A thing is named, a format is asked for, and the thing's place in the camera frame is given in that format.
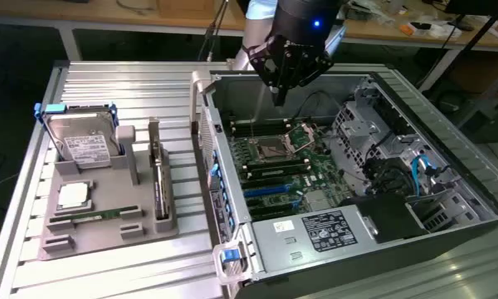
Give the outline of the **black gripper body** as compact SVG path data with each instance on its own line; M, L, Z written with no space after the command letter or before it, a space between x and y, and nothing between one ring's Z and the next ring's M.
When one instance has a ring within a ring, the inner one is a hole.
M331 55L335 51L336 38L330 46L326 40L331 28L342 25L336 20L342 1L279 1L274 12L270 29L271 39L283 39L283 52L286 43L326 51Z

